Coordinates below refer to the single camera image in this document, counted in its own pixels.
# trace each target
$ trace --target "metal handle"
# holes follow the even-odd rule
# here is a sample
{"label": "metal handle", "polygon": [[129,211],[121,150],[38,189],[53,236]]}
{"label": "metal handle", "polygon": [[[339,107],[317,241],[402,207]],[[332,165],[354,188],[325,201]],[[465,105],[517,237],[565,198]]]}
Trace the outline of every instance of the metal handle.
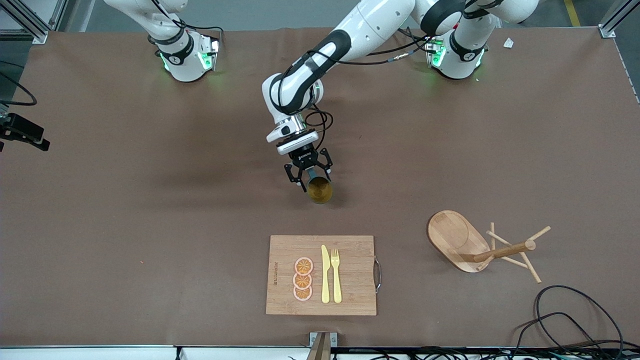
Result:
{"label": "metal handle", "polygon": [[380,291],[380,286],[382,286],[382,266],[380,265],[380,262],[378,261],[378,258],[376,256],[373,257],[373,261],[375,265],[378,266],[378,285],[376,286],[376,294],[377,294],[378,291]]}

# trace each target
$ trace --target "wooden stand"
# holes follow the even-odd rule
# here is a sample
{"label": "wooden stand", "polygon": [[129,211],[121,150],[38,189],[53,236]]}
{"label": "wooden stand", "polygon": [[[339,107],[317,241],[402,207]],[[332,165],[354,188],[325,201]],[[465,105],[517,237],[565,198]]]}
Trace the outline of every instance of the wooden stand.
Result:
{"label": "wooden stand", "polygon": [[[505,259],[512,264],[529,269],[539,284],[542,280],[525,252],[534,250],[535,240],[549,230],[551,227],[547,226],[526,241],[512,245],[495,234],[495,225],[491,223],[491,230],[486,232],[492,237],[492,246],[489,248],[487,241],[465,217],[455,211],[445,210],[433,215],[427,226],[427,235],[433,246],[456,268],[464,272],[480,272],[494,259]],[[496,240],[507,247],[496,249]],[[525,263],[507,258],[515,254],[520,254]]]}
{"label": "wooden stand", "polygon": [[330,332],[318,332],[307,360],[329,360],[331,357]]}

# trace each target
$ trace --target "floor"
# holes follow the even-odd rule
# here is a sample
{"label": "floor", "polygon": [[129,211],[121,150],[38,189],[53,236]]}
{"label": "floor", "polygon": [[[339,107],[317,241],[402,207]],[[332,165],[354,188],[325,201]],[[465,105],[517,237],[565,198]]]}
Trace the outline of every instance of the floor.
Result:
{"label": "floor", "polygon": [[[614,0],[540,0],[535,13],[522,26],[565,27],[572,20],[566,3],[575,6],[581,26],[595,26]],[[181,17],[196,26],[216,25],[226,30],[269,30],[278,28],[332,27],[358,0],[324,1],[254,1],[254,0],[192,0]],[[408,20],[407,26],[417,27]],[[103,0],[76,0],[70,6],[67,31],[142,31],[133,20],[109,7]],[[630,78],[640,87],[640,10],[632,13],[616,30],[616,42]],[[0,60],[19,65],[26,63],[30,42],[0,41]],[[19,78],[21,69],[0,63],[0,71]],[[9,99],[15,87],[0,82],[0,99]]]}

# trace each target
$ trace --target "orange slice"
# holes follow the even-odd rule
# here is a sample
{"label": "orange slice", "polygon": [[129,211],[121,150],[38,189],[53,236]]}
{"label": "orange slice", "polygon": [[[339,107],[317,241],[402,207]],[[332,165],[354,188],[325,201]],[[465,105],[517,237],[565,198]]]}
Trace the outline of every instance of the orange slice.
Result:
{"label": "orange slice", "polygon": [[314,263],[309,258],[299,258],[294,266],[298,275],[309,275],[314,269]]}
{"label": "orange slice", "polygon": [[311,286],[311,275],[298,275],[295,274],[293,275],[293,286],[296,287],[296,289],[299,290],[306,290],[309,289],[309,287]]}
{"label": "orange slice", "polygon": [[295,296],[296,299],[300,301],[307,301],[308,299],[311,299],[311,295],[313,295],[313,293],[314,293],[313,288],[309,288],[305,290],[293,288],[293,296]]}

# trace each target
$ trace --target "wooden tray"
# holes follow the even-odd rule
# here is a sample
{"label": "wooden tray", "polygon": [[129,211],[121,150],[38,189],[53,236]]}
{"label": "wooden tray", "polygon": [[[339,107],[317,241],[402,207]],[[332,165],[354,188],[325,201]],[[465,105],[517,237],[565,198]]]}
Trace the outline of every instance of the wooden tray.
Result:
{"label": "wooden tray", "polygon": [[[333,269],[328,272],[331,301],[322,303],[322,252],[325,245],[340,251],[342,302],[333,301]],[[298,258],[314,263],[311,299],[293,296],[294,264]],[[269,247],[267,314],[270,315],[376,315],[373,278],[373,236],[272,235]]]}

